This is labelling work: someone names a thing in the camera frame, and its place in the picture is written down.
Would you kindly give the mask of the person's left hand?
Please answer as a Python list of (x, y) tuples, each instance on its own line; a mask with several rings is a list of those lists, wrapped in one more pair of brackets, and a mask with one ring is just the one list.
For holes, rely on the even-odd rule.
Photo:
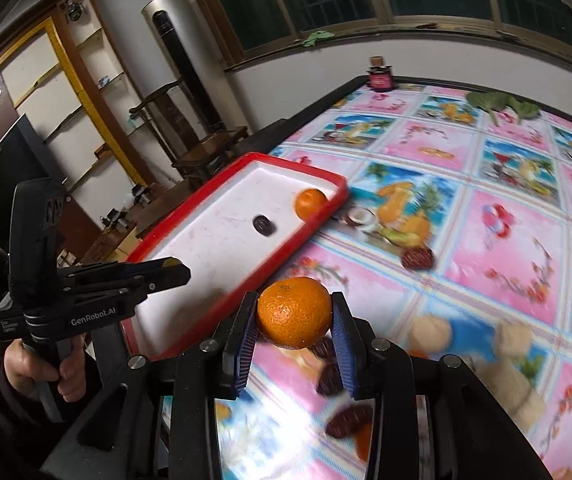
[(62, 360), (59, 369), (24, 348), (20, 339), (14, 340), (4, 353), (4, 372), (10, 385), (23, 396), (32, 396), (37, 384), (56, 382), (57, 391), (68, 403), (83, 398), (86, 391), (84, 336), (72, 339), (72, 350)]

